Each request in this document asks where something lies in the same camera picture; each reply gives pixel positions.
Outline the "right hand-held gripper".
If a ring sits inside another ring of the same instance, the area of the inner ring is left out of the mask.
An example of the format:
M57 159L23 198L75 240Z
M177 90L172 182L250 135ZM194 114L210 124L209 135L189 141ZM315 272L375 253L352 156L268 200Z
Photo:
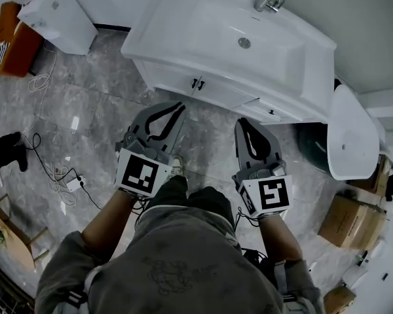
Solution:
M234 136L241 170L232 179L248 216L263 218L291 208L292 176L286 173L286 163L281 160L281 147L275 135L255 120L239 118ZM255 160L273 164L252 167Z

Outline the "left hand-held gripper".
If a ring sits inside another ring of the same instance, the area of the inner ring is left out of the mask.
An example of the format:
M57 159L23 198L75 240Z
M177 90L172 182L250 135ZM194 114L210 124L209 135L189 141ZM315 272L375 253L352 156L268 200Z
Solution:
M119 153L115 185L138 198L153 198L171 171L171 153L185 119L186 106L178 101L163 102L140 111L131 130L117 143ZM159 135L150 124L167 114L171 117ZM149 140L149 146L142 139Z

